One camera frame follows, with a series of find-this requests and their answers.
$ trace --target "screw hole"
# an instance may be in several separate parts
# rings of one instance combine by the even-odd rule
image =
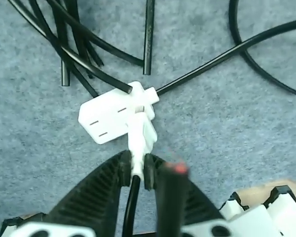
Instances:
[[[212,228],[212,234],[214,237],[228,237],[230,231],[224,226],[215,226]]]
[[[31,237],[48,237],[48,232],[47,231],[38,231],[34,234],[31,235]]]

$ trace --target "white plastic connector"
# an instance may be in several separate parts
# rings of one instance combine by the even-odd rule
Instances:
[[[140,82],[129,83],[130,94],[113,89],[81,105],[78,121],[98,144],[103,144],[128,132],[127,123],[139,107],[149,120],[154,119],[152,105],[159,101],[153,87],[144,90]]]
[[[35,234],[45,231],[48,237],[96,237],[91,228],[82,226],[69,226],[60,224],[51,224],[44,222],[28,222],[17,228],[10,237],[33,237]]]
[[[128,149],[132,154],[131,176],[144,180],[144,157],[153,149],[157,133],[145,112],[137,112],[128,120]]]
[[[284,236],[296,237],[296,202],[290,194],[280,194],[267,211]]]

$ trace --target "blue-gray carpet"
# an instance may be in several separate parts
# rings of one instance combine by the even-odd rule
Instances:
[[[84,25],[142,58],[144,0],[80,0],[79,7]],[[233,46],[227,9],[227,0],[156,0],[152,76],[97,49],[103,70],[159,88]],[[295,19],[296,0],[239,3],[243,39]],[[296,31],[249,51],[296,88]],[[101,93],[111,89],[98,79],[92,84]],[[79,106],[89,99],[76,80],[60,86],[55,51],[0,0],[0,225],[4,218],[48,212],[86,174],[127,148],[126,137],[97,145],[78,124]],[[154,107],[159,137],[153,153],[184,159],[192,180],[217,206],[239,188],[296,181],[296,96],[260,78],[239,56],[163,95]],[[154,194],[141,189],[135,231],[153,230],[154,217]]]

